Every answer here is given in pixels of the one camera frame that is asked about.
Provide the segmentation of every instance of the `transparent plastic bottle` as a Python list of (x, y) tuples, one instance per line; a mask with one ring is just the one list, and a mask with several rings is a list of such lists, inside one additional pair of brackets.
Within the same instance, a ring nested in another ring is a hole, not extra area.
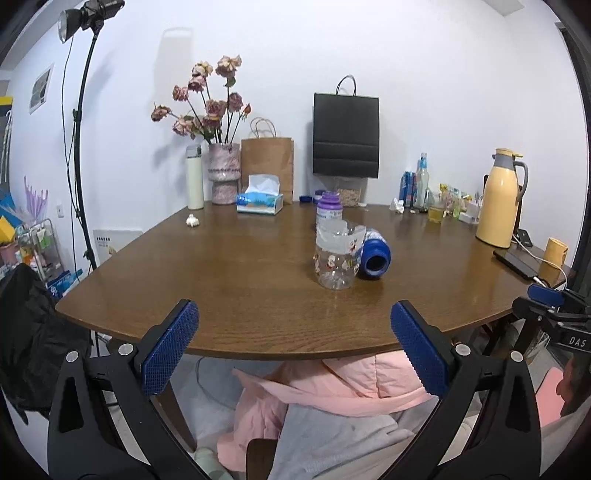
[(427, 197), (427, 189), (429, 188), (429, 172), (427, 171), (427, 154), (421, 153), (421, 160), (418, 163), (417, 170), (417, 199), (414, 206), (420, 209), (425, 209), (425, 198)]

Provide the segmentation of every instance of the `brown paper bag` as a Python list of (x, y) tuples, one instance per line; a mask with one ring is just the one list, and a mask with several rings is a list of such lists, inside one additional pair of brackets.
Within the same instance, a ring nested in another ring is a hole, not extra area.
[[(271, 137), (262, 137), (258, 125), (267, 123)], [(255, 118), (251, 122), (255, 138), (242, 140), (242, 189), (248, 186), (248, 176), (259, 173), (277, 175), (284, 203), (292, 203), (294, 189), (294, 143), (291, 138), (277, 137), (272, 122)]]

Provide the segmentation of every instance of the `light stand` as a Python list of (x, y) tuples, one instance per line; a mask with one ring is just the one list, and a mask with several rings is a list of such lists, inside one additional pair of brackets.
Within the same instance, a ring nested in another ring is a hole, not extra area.
[(76, 182), (76, 197), (78, 198), (78, 217), (84, 233), (84, 241), (86, 242), (86, 252), (84, 256), (90, 262), (92, 270), (96, 270), (95, 252), (92, 249), (90, 242), (90, 234), (88, 232), (88, 225), (86, 224), (86, 213), (84, 210), (84, 200), (82, 196), (82, 176), (80, 174), (80, 126), (82, 124), (82, 101), (84, 99), (84, 89), (86, 87), (86, 78), (88, 77), (88, 69), (90, 67), (90, 58), (95, 49), (96, 39), (99, 36), (99, 30), (95, 32), (88, 51), (88, 58), (86, 59), (86, 66), (82, 74), (82, 84), (80, 85), (80, 96), (78, 97), (78, 110), (73, 110), (74, 115), (74, 181)]
[(79, 28), (86, 30), (90, 28), (94, 36), (88, 51), (88, 58), (84, 73), (82, 75), (82, 84), (80, 85), (80, 96), (78, 97), (78, 109), (72, 113), (74, 115), (74, 180), (76, 182), (76, 196), (78, 199), (77, 215), (80, 219), (84, 241), (86, 243), (86, 252), (84, 256), (90, 262), (92, 270), (96, 270), (95, 252), (90, 242), (90, 234), (86, 223), (86, 213), (84, 210), (84, 199), (82, 196), (82, 176), (80, 175), (80, 126), (82, 123), (82, 102), (84, 100), (84, 89), (86, 87), (86, 78), (90, 67), (90, 59), (95, 49), (96, 39), (99, 36), (100, 29), (103, 28), (105, 20), (112, 18), (125, 5), (124, 0), (89, 0), (80, 9), (64, 10), (60, 15), (58, 23), (58, 33), (62, 43), (65, 43)]

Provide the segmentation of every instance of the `thermos handle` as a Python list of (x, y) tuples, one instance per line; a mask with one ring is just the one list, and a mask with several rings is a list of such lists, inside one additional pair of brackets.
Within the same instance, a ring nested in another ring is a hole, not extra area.
[(523, 178), (523, 188), (517, 194), (517, 199), (515, 200), (515, 204), (517, 205), (521, 201), (521, 199), (523, 198), (523, 194), (525, 193), (525, 189), (527, 188), (527, 180), (529, 177), (529, 171), (527, 170), (527, 165), (520, 160), (514, 160), (513, 165), (516, 167), (523, 167), (523, 169), (525, 171), (525, 175)]

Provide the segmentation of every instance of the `tissue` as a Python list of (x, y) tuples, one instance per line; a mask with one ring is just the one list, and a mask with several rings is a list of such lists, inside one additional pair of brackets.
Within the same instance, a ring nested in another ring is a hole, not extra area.
[(277, 175), (249, 175), (246, 191), (236, 197), (236, 210), (266, 215), (277, 214), (283, 207), (283, 195), (279, 193), (279, 187)]

